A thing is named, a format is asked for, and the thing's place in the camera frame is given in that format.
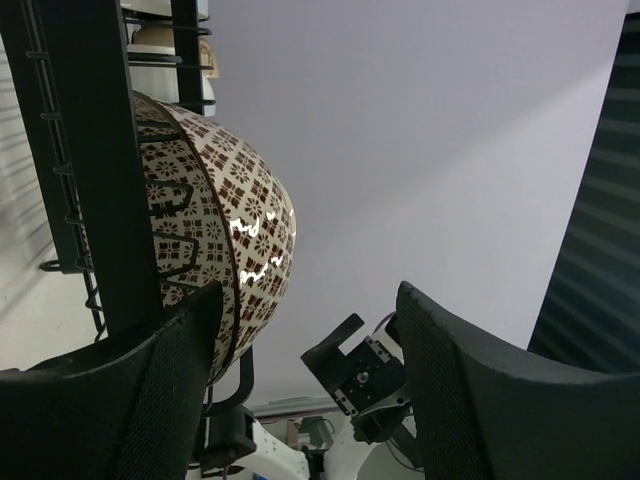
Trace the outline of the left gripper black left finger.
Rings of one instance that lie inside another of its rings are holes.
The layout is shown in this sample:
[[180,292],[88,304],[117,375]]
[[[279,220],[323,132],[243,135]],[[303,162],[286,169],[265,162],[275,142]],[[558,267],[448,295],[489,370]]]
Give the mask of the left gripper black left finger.
[[160,322],[2,371],[2,478],[185,478],[222,307],[214,282]]

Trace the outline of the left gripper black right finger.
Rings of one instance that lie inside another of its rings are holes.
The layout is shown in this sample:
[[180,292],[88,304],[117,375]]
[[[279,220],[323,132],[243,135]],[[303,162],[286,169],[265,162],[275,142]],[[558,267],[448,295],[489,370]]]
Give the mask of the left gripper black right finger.
[[635,479],[639,377],[565,365],[409,282],[396,314],[428,479]]

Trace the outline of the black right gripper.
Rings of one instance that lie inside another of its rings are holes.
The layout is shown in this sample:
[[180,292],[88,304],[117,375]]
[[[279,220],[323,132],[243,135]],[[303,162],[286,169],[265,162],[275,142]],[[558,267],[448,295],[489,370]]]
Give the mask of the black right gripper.
[[389,440],[411,407],[403,364],[369,337],[345,354],[340,346],[365,324],[347,317],[301,360],[368,444]]

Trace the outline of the brown patterned ceramic bowl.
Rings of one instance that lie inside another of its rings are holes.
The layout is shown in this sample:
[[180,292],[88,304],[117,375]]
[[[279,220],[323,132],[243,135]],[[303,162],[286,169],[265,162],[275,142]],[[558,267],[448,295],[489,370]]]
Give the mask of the brown patterned ceramic bowl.
[[274,317],[293,267],[296,216],[245,140],[190,110],[135,93],[161,297],[171,307],[217,282],[223,309],[209,381]]

